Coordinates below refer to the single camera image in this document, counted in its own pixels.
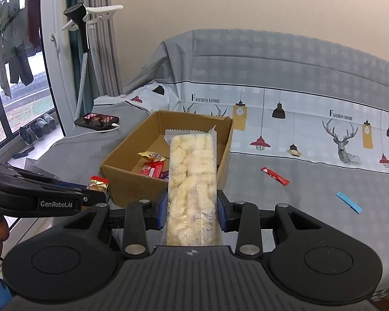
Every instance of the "charging cable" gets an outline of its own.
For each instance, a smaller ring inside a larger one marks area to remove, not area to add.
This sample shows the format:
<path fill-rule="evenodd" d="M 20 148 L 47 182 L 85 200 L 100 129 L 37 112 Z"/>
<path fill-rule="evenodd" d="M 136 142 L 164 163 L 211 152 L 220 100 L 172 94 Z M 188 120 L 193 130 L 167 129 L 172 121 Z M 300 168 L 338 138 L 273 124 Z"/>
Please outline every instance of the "charging cable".
<path fill-rule="evenodd" d="M 67 139 L 71 139 L 71 138 L 82 137 L 82 136 L 86 136 L 87 134 L 94 134 L 94 133 L 108 133 L 108 132 L 112 132 L 112 131 L 115 131 L 115 130 L 118 130 L 118 129 L 119 129 L 119 125 L 118 125 L 118 124 L 113 123 L 113 124 L 111 124 L 111 126 L 113 127 L 113 129 L 111 129 L 111 130 L 102 130 L 102 131 L 92 130 L 91 132 L 85 132 L 85 133 L 77 134 L 77 135 L 75 135 L 75 136 L 64 137 L 63 139 L 58 140 L 58 141 L 56 141 L 54 144 L 52 144 L 52 146 L 50 146 L 49 149 L 51 149 L 53 146 L 55 146 L 57 143 L 59 143 L 59 142 L 62 141 L 62 140 L 67 140 Z"/>

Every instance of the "curtain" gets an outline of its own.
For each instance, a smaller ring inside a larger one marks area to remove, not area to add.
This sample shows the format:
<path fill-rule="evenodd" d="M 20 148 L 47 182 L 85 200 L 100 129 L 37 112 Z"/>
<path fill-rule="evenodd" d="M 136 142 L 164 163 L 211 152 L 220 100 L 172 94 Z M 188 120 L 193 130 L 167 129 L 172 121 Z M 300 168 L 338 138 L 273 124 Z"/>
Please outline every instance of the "curtain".
<path fill-rule="evenodd" d="M 66 6 L 71 7 L 79 2 L 83 2 L 83 0 L 66 0 Z M 78 99 L 83 55 L 83 48 L 79 31 L 69 31 L 69 41 L 71 45 L 75 93 L 76 98 Z M 99 95 L 98 87 L 96 86 L 96 81 L 94 78 L 92 62 L 90 64 L 90 59 L 88 58 L 87 75 L 85 78 L 85 89 L 83 94 L 84 106 L 82 108 L 81 115 L 92 111 L 93 100 Z"/>
<path fill-rule="evenodd" d="M 84 0 L 84 4 L 89 7 L 109 6 L 111 0 Z M 122 94 L 112 19 L 97 23 L 89 31 L 89 41 L 99 93 L 108 96 Z"/>

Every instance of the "teal curtain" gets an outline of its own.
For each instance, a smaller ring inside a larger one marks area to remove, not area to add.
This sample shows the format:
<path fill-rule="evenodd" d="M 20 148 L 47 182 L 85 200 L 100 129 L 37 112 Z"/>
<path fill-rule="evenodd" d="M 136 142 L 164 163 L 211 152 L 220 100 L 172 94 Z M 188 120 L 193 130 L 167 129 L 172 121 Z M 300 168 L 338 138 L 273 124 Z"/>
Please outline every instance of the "teal curtain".
<path fill-rule="evenodd" d="M 71 7 L 74 4 L 83 2 L 83 0 L 66 0 L 66 6 Z M 71 43 L 71 55 L 73 64 L 73 75 L 75 81 L 75 93 L 78 101 L 79 83 L 81 79 L 81 64 L 83 56 L 82 42 L 79 31 L 69 31 L 69 41 Z M 92 66 L 91 53 L 88 53 L 87 75 L 85 78 L 85 89 L 83 94 L 83 108 L 81 115 L 92 111 L 93 100 L 99 96 L 98 86 L 94 75 L 94 68 Z"/>

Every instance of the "smartphone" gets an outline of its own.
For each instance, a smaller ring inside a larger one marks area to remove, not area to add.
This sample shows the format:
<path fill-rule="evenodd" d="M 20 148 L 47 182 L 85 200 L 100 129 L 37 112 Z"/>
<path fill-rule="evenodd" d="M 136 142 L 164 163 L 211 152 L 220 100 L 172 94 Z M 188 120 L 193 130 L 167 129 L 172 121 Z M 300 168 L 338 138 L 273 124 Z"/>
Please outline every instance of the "smartphone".
<path fill-rule="evenodd" d="M 112 128 L 111 125 L 114 123 L 117 124 L 118 122 L 118 117 L 108 116 L 106 114 L 88 113 L 75 120 L 75 125 L 97 131 L 105 131 L 110 130 Z"/>

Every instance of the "black pants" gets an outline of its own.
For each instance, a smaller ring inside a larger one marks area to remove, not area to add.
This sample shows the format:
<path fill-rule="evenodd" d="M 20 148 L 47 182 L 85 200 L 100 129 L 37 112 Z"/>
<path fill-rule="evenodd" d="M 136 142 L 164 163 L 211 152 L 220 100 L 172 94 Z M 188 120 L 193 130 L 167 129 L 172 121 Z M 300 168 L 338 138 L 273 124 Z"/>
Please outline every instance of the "black pants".
<path fill-rule="evenodd" d="M 14 56 L 9 58 L 10 82 L 19 83 L 20 80 L 24 85 L 29 85 L 33 82 L 32 70 L 30 69 L 29 61 L 27 60 L 26 49 L 24 43 L 12 49 Z"/>

